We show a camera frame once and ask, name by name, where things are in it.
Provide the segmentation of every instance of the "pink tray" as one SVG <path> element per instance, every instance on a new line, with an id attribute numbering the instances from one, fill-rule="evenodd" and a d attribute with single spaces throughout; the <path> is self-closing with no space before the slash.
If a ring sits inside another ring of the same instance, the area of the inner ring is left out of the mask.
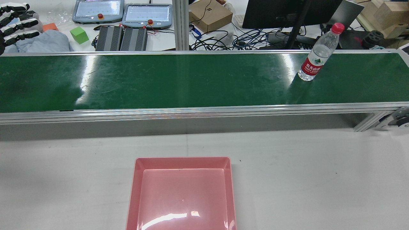
<path id="1" fill-rule="evenodd" d="M 126 230 L 235 230 L 228 157 L 138 158 Z"/>

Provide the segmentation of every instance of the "plastic bag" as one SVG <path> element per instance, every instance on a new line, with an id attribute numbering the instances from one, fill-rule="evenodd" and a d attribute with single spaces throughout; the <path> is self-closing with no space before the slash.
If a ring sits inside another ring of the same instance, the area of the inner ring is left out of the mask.
<path id="1" fill-rule="evenodd" d="M 64 7 L 62 3 L 57 4 L 50 12 L 47 14 L 47 22 L 55 23 L 59 26 L 72 19 L 72 10 Z"/>

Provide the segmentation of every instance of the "plastic bottle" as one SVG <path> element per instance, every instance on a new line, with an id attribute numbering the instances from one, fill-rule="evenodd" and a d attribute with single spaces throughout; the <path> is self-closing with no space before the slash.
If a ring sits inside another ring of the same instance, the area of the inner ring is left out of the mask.
<path id="1" fill-rule="evenodd" d="M 331 31 L 325 33 L 315 43 L 307 59 L 304 61 L 298 76 L 304 81 L 311 81 L 321 70 L 325 62 L 338 46 L 339 35 L 345 27 L 341 23 L 335 23 Z"/>

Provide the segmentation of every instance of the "screen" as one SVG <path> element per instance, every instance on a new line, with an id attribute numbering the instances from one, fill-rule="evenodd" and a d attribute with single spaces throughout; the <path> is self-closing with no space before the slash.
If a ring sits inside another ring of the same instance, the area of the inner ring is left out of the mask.
<path id="1" fill-rule="evenodd" d="M 125 21 L 169 21 L 169 6 L 129 6 Z"/>
<path id="2" fill-rule="evenodd" d="M 119 15 L 121 10 L 120 8 L 121 1 L 82 1 L 78 4 L 77 13 L 75 16 L 92 16 L 97 14 Z"/>

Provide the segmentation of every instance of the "black power supply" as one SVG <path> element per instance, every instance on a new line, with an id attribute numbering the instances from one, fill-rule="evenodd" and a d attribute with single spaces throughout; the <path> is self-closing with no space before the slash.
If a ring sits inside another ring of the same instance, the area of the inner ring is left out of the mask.
<path id="1" fill-rule="evenodd" d="M 101 26 L 98 39 L 92 43 L 95 51 L 144 51 L 148 40 L 147 30 Z"/>

